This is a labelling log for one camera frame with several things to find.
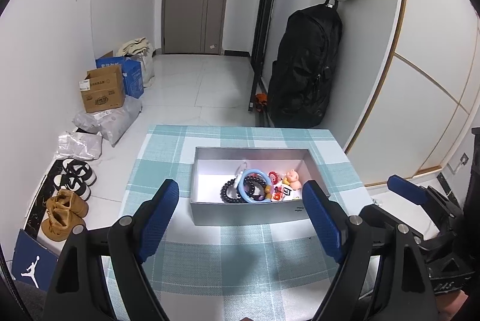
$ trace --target tan boot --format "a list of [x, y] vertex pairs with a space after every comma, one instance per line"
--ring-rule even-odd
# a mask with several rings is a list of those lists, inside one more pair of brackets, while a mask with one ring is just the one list
[[49, 218], [42, 222], [41, 228], [50, 240], [64, 241], [76, 225], [85, 225], [85, 221], [69, 209], [53, 209], [46, 212]]
[[60, 189], [58, 194], [47, 199], [46, 209], [68, 209], [80, 218], [84, 218], [88, 213], [88, 204], [80, 198], [75, 192], [67, 189]]

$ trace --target blue cardboard box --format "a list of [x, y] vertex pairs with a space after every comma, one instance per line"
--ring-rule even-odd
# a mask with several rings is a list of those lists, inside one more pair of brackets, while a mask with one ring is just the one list
[[123, 75], [125, 94], [140, 98], [143, 94], [142, 66], [139, 61], [128, 57], [102, 57], [96, 60], [97, 68], [119, 64]]

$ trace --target black bead bracelet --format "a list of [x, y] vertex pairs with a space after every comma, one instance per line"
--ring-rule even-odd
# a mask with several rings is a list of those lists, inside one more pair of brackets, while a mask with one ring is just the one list
[[[262, 195], [255, 195], [254, 183], [261, 186], [264, 190], [265, 190], [265, 187], [267, 186], [267, 183], [262, 178], [257, 176], [247, 176], [243, 182], [244, 186], [248, 187], [248, 190], [246, 191], [247, 195], [256, 201], [261, 201], [265, 197]], [[222, 190], [220, 191], [220, 198], [222, 198], [222, 201], [224, 201], [227, 204], [246, 204], [247, 201], [245, 201], [240, 196], [240, 193], [238, 192], [238, 190], [237, 190], [237, 198], [230, 198], [227, 195], [227, 191], [234, 184], [235, 184], [235, 179], [229, 180], [227, 183], [225, 183], [222, 187]]]

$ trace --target plaid tablecloth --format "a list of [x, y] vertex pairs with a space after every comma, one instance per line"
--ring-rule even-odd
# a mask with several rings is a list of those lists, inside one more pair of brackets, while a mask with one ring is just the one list
[[[304, 321], [320, 305], [338, 265], [309, 220], [246, 227], [196, 227], [189, 196], [195, 148], [308, 148], [330, 200], [348, 215], [371, 199], [328, 130], [170, 126], [150, 128], [135, 162], [121, 214], [132, 215], [165, 179], [180, 201], [157, 253], [143, 265], [172, 321]], [[364, 291], [372, 288], [374, 266]], [[128, 319], [111, 268], [107, 284], [117, 317]]]

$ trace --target metal box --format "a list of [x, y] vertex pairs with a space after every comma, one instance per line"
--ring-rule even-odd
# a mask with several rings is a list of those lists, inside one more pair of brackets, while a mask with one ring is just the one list
[[226, 204], [220, 198], [222, 186], [235, 177], [238, 167], [268, 173], [286, 173], [292, 168], [300, 182], [316, 180], [328, 194], [320, 170], [308, 149], [283, 148], [196, 148], [190, 206], [195, 225], [237, 226], [274, 224], [308, 218], [302, 200], [264, 204]]

